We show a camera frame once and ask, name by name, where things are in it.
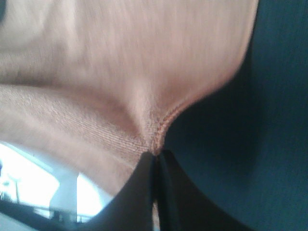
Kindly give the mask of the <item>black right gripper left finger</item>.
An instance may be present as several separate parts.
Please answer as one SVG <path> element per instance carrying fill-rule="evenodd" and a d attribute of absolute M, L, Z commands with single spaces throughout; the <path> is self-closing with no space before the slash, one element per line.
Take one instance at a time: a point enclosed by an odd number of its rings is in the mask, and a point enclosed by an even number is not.
<path fill-rule="evenodd" d="M 80 231 L 153 230 L 154 156 L 145 152 L 132 175 L 95 217 L 79 227 Z"/>

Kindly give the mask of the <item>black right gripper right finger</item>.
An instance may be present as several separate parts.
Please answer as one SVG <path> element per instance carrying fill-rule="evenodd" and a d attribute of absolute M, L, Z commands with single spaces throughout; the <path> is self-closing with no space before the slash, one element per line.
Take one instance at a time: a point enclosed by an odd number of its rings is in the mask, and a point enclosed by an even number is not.
<path fill-rule="evenodd" d="M 209 200 L 166 150 L 158 156 L 157 204 L 162 231 L 250 230 Z"/>

